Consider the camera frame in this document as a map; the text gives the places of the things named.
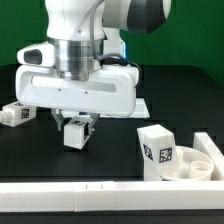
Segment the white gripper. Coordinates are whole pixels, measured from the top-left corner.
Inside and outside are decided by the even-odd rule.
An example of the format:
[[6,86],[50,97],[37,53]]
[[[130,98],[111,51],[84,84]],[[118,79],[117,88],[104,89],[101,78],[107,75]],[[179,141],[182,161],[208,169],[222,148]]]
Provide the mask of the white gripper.
[[59,78],[53,68],[54,53],[53,45],[47,42],[33,44],[17,53],[21,66],[16,71],[15,87],[21,103],[51,108],[59,131],[64,122],[61,110],[90,113],[89,135],[95,132],[98,114],[128,117],[134,112],[137,68],[104,65],[91,72],[87,81],[66,80]]

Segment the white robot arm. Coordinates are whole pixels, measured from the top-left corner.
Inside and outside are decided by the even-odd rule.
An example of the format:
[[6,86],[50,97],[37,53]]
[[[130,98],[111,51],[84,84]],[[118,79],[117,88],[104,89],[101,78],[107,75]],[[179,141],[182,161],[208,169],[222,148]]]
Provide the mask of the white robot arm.
[[140,69],[103,52],[106,27],[150,33],[171,0],[45,0],[47,41],[20,50],[16,97],[26,105],[128,117]]

